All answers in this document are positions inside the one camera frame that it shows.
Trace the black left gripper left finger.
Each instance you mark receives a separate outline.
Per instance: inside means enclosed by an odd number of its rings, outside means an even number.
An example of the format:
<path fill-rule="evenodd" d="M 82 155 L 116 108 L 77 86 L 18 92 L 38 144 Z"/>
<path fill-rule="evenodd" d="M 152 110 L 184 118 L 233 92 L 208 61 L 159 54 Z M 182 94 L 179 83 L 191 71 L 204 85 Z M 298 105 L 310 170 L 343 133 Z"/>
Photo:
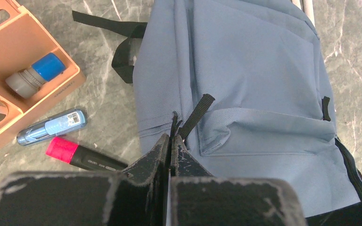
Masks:
<path fill-rule="evenodd" d="M 122 171 L 16 172 L 0 183 L 0 226 L 163 226 L 170 138 Z"/>

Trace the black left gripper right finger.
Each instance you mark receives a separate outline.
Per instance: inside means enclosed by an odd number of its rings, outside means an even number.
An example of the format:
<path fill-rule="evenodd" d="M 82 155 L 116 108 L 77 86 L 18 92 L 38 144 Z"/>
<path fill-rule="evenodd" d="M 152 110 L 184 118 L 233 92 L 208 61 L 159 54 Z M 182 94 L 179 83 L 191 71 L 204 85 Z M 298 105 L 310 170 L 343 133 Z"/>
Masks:
<path fill-rule="evenodd" d="M 293 188 L 270 178 L 213 177 L 187 150 L 172 142 L 170 225 L 305 226 Z"/>

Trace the blue grey student backpack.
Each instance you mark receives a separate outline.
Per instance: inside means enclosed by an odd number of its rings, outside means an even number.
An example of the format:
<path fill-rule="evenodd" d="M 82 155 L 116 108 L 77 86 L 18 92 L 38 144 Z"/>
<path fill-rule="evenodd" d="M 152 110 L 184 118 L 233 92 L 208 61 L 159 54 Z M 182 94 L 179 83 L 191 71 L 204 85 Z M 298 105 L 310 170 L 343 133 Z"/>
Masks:
<path fill-rule="evenodd" d="M 317 32 L 291 1 L 156 0 L 147 23 L 73 19 L 142 40 L 135 66 L 112 61 L 132 77 L 142 153 L 209 94 L 185 141 L 211 174 L 285 180 L 307 217 L 362 201 Z"/>

